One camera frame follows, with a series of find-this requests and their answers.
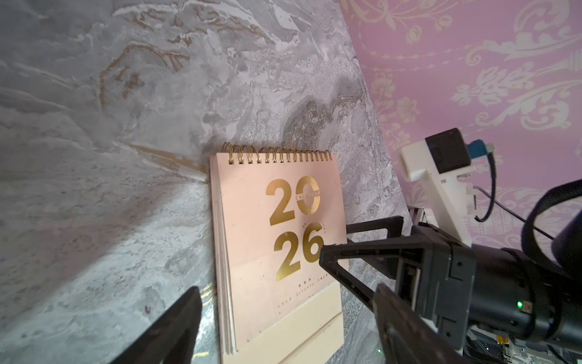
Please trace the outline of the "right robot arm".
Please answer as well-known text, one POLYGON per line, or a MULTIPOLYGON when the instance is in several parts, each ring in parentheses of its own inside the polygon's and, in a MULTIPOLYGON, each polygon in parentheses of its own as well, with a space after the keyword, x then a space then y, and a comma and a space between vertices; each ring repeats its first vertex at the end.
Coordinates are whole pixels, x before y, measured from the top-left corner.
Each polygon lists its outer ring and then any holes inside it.
POLYGON ((387 236, 326 246, 319 263, 374 313, 390 363, 458 362, 472 325, 580 352, 581 218, 552 240, 551 256, 535 235, 539 215, 580 195, 580 181, 549 190, 525 220, 518 250, 466 246, 424 222, 406 236, 394 216, 349 225, 350 234, 387 236))

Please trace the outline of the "pink calendar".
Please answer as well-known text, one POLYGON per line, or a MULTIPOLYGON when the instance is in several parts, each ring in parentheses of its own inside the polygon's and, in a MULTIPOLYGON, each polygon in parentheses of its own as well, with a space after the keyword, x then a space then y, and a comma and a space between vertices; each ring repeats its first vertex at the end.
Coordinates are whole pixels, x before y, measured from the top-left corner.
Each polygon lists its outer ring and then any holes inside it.
POLYGON ((319 264, 347 242, 336 156, 226 143, 210 182, 221 362, 327 362, 344 342, 340 285, 319 264))

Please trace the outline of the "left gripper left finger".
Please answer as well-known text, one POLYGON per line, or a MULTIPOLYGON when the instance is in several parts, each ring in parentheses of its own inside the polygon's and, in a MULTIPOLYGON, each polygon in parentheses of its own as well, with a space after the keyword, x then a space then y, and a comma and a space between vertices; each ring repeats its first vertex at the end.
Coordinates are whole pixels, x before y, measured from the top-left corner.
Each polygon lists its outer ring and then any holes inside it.
POLYGON ((190 363, 201 318, 202 300, 193 286, 113 363, 190 363))

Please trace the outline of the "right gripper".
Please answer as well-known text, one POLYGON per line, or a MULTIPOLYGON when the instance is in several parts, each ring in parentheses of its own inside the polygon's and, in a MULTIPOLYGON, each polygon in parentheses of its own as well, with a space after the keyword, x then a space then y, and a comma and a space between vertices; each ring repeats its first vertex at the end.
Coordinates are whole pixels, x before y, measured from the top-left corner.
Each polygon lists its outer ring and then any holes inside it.
POLYGON ((361 259, 396 282, 395 293, 434 324, 454 350, 471 325, 539 342, 546 338, 546 288, 538 264, 520 250, 467 247, 439 228, 416 225, 403 236, 404 218, 348 224, 350 241, 323 247, 319 264, 368 309, 374 290, 340 262, 361 259), (395 241, 380 241, 396 238, 395 241))

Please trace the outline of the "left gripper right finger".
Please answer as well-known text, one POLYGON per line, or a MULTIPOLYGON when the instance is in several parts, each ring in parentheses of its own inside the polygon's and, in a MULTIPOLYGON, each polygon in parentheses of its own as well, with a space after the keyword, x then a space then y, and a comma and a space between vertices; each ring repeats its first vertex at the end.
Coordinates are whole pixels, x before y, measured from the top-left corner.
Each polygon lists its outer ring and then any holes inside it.
POLYGON ((388 286, 377 286, 372 307, 387 363, 468 362, 388 286))

